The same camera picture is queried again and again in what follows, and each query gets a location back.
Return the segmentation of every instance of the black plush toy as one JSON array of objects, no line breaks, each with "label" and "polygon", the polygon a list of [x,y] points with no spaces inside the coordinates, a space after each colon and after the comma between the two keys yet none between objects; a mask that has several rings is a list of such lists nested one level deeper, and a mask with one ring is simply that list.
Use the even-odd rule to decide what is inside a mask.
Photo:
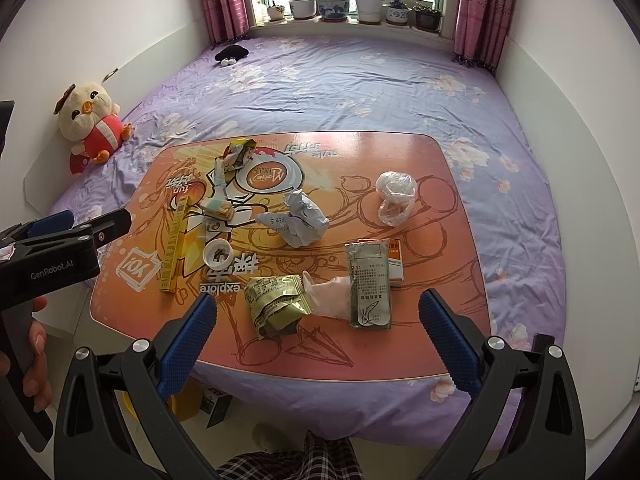
[{"label": "black plush toy", "polygon": [[245,47],[240,45],[229,45],[223,48],[214,58],[216,61],[220,61],[222,66],[233,65],[238,59],[248,56],[249,51]]}]

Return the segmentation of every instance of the black handle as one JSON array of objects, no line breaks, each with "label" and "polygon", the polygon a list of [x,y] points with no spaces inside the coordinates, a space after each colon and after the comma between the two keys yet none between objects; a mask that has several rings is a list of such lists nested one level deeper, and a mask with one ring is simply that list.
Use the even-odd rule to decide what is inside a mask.
[{"label": "black handle", "polygon": [[28,334],[33,302],[12,306],[0,312],[0,351],[11,362],[6,377],[0,378],[0,404],[11,426],[20,431],[34,451],[41,452],[53,435],[53,425],[45,412],[33,411],[33,397],[22,390],[22,380],[33,365]]}]

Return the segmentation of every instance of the window sill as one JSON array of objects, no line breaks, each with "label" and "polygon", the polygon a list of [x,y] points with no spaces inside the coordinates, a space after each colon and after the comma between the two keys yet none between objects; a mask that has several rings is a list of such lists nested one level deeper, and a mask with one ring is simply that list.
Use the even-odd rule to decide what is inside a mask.
[{"label": "window sill", "polygon": [[279,22],[267,22],[249,29],[252,38],[261,36],[355,36],[379,40],[396,40],[415,43],[443,52],[451,52],[453,41],[442,38],[437,32],[425,32],[411,25],[391,25],[382,22],[379,25],[365,25],[356,18],[349,17],[344,22],[328,23],[315,16],[310,20],[285,18]]}]

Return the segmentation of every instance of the silver bolt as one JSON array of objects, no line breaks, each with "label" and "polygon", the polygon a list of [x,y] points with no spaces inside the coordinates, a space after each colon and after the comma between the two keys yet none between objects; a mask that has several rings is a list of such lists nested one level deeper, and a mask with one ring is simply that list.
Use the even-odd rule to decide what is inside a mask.
[{"label": "silver bolt", "polygon": [[499,337],[490,337],[489,346],[494,350],[502,350],[504,348],[504,341]]},{"label": "silver bolt", "polygon": [[138,339],[135,343],[133,343],[133,351],[134,352],[144,352],[147,348],[149,348],[149,341],[146,339]]},{"label": "silver bolt", "polygon": [[559,346],[551,345],[549,347],[549,354],[552,357],[560,358],[560,357],[562,357],[562,349]]},{"label": "silver bolt", "polygon": [[76,350],[76,359],[80,359],[82,361],[82,359],[87,359],[89,357],[89,349],[85,348],[84,346],[82,348],[79,348],[78,350]]}]

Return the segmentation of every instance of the purple bedsheet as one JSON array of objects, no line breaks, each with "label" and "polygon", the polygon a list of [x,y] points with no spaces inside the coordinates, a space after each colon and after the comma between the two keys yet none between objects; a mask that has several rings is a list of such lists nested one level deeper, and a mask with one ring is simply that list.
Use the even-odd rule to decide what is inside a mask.
[{"label": "purple bedsheet", "polygon": [[[92,167],[54,212],[78,222],[127,205],[167,146],[242,134],[318,130],[417,132],[441,145],[471,224],[492,331],[519,349],[536,332],[562,342],[565,282],[548,182],[496,81],[418,46],[344,38],[242,42],[222,68],[206,50],[127,120],[132,140]],[[199,378],[247,402],[297,417],[327,438],[440,446],[469,397],[448,376],[381,383],[287,380],[198,363]],[[512,396],[492,445],[513,418]]]}]

